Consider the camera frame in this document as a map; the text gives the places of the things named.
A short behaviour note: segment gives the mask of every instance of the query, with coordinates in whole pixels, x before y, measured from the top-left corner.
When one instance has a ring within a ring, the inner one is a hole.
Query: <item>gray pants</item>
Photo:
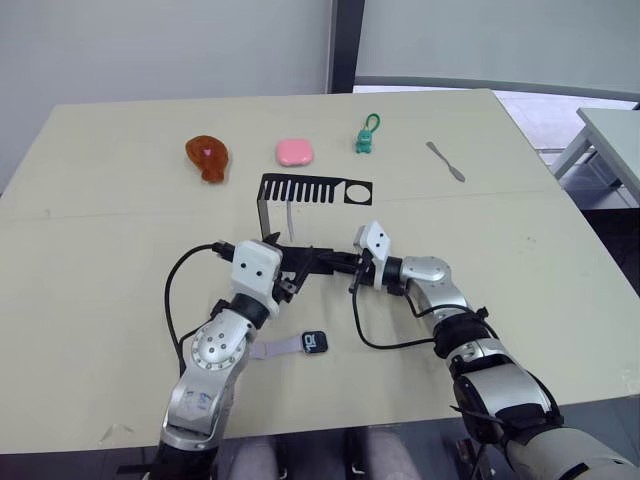
[[[364,435],[366,480],[420,480],[400,438],[385,430]],[[233,459],[229,480],[278,480],[275,442],[269,437],[246,439]]]

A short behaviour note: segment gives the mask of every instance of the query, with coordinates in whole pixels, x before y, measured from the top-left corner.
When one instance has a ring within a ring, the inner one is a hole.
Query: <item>pink object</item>
[[[281,140],[276,146],[276,160],[280,165],[306,165],[313,160],[311,143],[304,138]]]

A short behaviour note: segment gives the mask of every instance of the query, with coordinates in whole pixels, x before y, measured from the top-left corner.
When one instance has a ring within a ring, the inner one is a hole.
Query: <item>green keychain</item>
[[[376,120],[376,125],[371,128],[369,122],[372,119]],[[356,140],[356,153],[371,153],[371,148],[373,147],[373,132],[375,132],[380,126],[380,115],[377,113],[372,113],[367,117],[366,122],[364,122],[364,128],[360,130],[358,133],[358,139]]]

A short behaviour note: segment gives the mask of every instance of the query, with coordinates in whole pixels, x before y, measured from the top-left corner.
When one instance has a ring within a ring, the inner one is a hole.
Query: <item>brown toy meat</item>
[[[229,163],[227,147],[217,138],[200,135],[186,144],[187,156],[202,171],[202,179],[209,183],[224,180],[224,169]]]

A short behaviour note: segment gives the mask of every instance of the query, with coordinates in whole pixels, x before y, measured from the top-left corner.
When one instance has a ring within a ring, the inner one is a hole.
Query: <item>white table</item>
[[[357,156],[353,138],[372,111],[382,117],[374,152]],[[224,185],[201,183],[184,160],[184,142],[201,133],[231,151]],[[285,137],[308,137],[316,153],[294,173],[374,183],[372,207],[295,208],[296,243],[351,250],[356,228],[375,218],[394,255],[446,259],[559,402],[640,391],[640,300],[489,91],[60,106],[0,200],[0,452],[157,442],[177,380],[162,307],[168,270],[195,244],[259,235],[258,181],[284,171],[273,150]],[[275,230],[284,216],[274,213]],[[184,265],[178,331],[228,297],[229,272],[205,253]],[[228,436],[455,415],[430,347],[379,352],[359,341],[349,281],[309,278],[263,327],[262,340],[322,329],[330,349],[251,361]],[[374,340],[427,333],[400,299],[365,289],[360,308]],[[131,432],[116,427],[100,442],[114,424]]]
[[[590,146],[640,203],[640,111],[579,108],[585,127],[553,162],[551,171],[562,177]]]

